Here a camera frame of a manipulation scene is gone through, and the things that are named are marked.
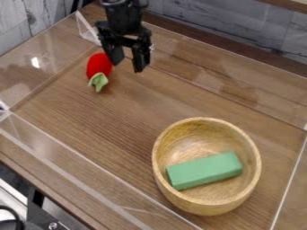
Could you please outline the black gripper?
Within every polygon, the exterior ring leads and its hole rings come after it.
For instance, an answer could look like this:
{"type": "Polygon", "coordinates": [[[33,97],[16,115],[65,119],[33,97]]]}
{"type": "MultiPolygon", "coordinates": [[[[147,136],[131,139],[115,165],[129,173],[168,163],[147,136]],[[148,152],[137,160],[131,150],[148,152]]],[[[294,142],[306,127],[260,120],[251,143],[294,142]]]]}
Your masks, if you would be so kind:
{"type": "Polygon", "coordinates": [[[107,21],[95,22],[95,27],[97,29],[97,37],[104,53],[115,66],[117,66],[124,59],[123,47],[131,48],[133,46],[133,69],[136,73],[140,73],[151,60],[151,30],[143,25],[139,25],[132,30],[116,31],[107,21]]]}

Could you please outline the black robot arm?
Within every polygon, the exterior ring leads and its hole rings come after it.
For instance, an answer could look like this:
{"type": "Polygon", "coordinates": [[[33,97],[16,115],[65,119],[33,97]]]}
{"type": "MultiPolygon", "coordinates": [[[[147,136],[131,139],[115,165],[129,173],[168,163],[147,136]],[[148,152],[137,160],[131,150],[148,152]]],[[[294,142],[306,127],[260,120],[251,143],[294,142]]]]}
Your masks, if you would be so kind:
{"type": "Polygon", "coordinates": [[[124,60],[124,47],[132,50],[132,64],[140,73],[151,60],[151,30],[143,26],[143,9],[148,0],[100,0],[107,15],[105,21],[96,21],[100,45],[112,64],[124,60]]]}

